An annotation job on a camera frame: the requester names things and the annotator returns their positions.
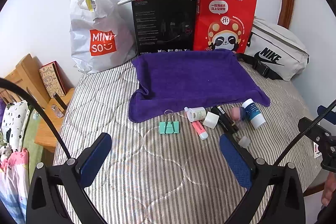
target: black strap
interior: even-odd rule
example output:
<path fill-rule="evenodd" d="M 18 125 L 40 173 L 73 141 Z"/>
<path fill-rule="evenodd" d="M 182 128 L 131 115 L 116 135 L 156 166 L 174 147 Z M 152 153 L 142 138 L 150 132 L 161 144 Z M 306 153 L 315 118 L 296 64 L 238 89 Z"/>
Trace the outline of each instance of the black strap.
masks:
<path fill-rule="evenodd" d="M 272 80 L 283 80 L 279 74 L 277 74 L 274 70 L 271 70 L 269 66 L 261 63 L 260 60 L 255 59 L 253 56 L 246 54 L 236 54 L 236 56 L 237 59 L 243 59 L 245 63 L 252 65 L 252 68 L 261 76 Z"/>

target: red paper bag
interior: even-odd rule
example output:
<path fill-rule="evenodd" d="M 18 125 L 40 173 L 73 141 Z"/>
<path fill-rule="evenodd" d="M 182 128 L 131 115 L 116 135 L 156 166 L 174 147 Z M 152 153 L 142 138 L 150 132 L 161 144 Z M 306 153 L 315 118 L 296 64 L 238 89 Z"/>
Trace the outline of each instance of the red paper bag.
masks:
<path fill-rule="evenodd" d="M 194 50 L 244 53 L 257 0 L 198 0 Z"/>

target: binder clip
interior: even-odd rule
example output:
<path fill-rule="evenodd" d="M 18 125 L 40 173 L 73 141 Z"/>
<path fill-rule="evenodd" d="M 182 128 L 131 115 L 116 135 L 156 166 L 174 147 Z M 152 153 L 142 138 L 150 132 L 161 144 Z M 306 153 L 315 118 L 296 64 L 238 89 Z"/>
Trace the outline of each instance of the binder clip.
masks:
<path fill-rule="evenodd" d="M 166 121 L 159 123 L 160 134 L 179 133 L 180 127 L 178 121 L 173 121 L 174 112 L 170 109 L 165 111 Z"/>

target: striped bedsheet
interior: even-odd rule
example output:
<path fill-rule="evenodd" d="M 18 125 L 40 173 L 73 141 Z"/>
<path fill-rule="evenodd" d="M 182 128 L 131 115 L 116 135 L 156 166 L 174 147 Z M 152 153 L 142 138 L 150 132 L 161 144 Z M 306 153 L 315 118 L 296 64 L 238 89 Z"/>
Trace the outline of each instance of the striped bedsheet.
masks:
<path fill-rule="evenodd" d="M 300 118 L 308 109 L 291 82 L 261 77 L 241 63 L 271 99 L 270 107 L 258 105 L 267 123 L 254 130 L 250 124 L 236 136 L 248 136 L 248 150 L 272 164 L 299 133 Z M 128 102 L 138 88 L 131 62 L 83 75 L 66 112 L 60 135 L 70 154 L 77 157 L 102 132 L 112 138 L 112 150 L 95 181 L 85 191 L 107 223 L 212 223 L 222 224 L 233 212 L 246 189 L 239 186 L 218 140 L 219 126 L 207 129 L 202 141 L 184 113 L 176 113 L 179 134 L 159 134 L 164 116 L 142 123 L 128 119 Z M 231 105 L 224 105 L 229 110 Z M 303 137 L 285 157 L 295 163 L 305 190 L 320 171 L 321 157 L 314 159 L 312 142 Z M 65 154 L 57 145 L 54 165 Z M 271 194 L 268 187 L 252 223 L 260 219 Z M 60 192 L 74 223 L 80 223 L 63 187 Z"/>

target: purple cloth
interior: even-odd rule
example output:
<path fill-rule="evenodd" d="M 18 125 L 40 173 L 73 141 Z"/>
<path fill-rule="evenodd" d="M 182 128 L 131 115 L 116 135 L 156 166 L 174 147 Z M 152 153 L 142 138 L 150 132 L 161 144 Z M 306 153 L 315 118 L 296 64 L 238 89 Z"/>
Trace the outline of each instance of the purple cloth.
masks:
<path fill-rule="evenodd" d="M 159 52 L 132 61 L 139 80 L 128 117 L 143 122 L 171 109 L 211 107 L 252 98 L 270 105 L 266 94 L 229 50 Z"/>
<path fill-rule="evenodd" d="M 5 112 L 6 109 L 6 104 L 5 102 L 0 98 L 0 129 L 1 129 L 1 124 L 2 124 L 2 118 L 3 118 L 3 114 Z"/>

